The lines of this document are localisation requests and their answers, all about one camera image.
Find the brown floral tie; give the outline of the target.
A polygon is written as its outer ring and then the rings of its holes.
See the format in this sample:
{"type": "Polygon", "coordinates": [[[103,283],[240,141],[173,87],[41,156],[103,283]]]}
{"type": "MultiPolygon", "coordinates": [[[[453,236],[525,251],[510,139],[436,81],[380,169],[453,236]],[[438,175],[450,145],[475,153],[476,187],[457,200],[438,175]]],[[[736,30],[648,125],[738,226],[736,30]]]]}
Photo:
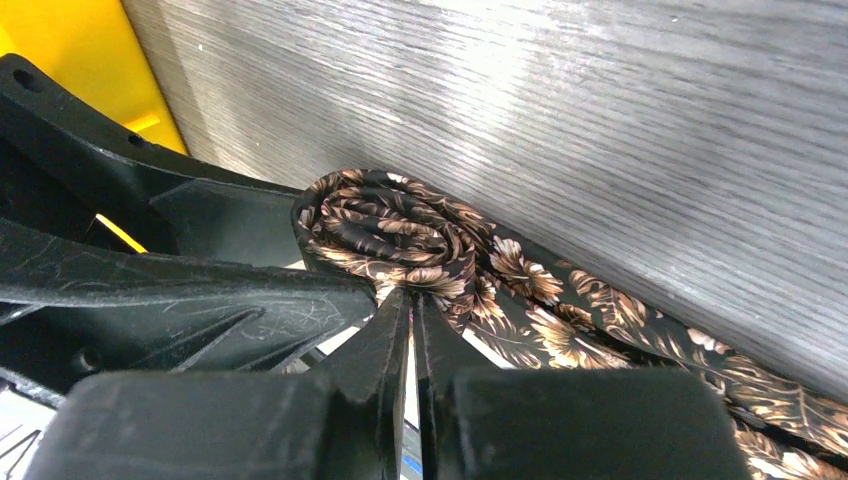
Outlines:
{"type": "Polygon", "coordinates": [[[307,267],[433,296],[452,328],[511,365],[679,367],[728,408],[756,479],[843,479],[847,406],[775,373],[421,181],[327,174],[294,202],[307,267]]]}

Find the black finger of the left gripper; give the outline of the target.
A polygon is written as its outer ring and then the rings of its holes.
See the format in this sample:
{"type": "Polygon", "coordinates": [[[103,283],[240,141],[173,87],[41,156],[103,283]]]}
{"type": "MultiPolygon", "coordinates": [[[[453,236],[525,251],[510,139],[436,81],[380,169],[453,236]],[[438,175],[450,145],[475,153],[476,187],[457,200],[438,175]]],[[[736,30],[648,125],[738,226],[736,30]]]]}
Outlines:
{"type": "Polygon", "coordinates": [[[99,373],[279,369],[375,309],[370,283],[348,274],[128,254],[1,224],[1,378],[53,408],[99,373]]]}
{"type": "Polygon", "coordinates": [[[1,58],[1,215],[78,242],[287,267],[291,187],[156,144],[17,54],[1,58]]]}

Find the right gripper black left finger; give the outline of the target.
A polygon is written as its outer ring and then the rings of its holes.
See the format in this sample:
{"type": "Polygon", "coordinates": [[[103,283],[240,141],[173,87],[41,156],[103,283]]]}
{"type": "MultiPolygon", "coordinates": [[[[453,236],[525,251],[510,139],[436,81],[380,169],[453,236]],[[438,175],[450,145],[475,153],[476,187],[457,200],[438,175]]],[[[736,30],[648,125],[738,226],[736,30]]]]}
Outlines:
{"type": "Polygon", "coordinates": [[[29,479],[395,479],[410,296],[396,289],[307,372],[119,373],[85,380],[29,479]]]}

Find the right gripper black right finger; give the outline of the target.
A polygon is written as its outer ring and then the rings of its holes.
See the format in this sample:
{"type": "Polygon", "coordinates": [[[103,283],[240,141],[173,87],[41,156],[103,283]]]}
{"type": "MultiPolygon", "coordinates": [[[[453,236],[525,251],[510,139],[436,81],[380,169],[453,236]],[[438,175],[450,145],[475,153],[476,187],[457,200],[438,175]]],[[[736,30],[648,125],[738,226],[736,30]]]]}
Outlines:
{"type": "Polygon", "coordinates": [[[427,479],[745,479],[728,415],[666,368],[497,367],[413,298],[427,479]]]}

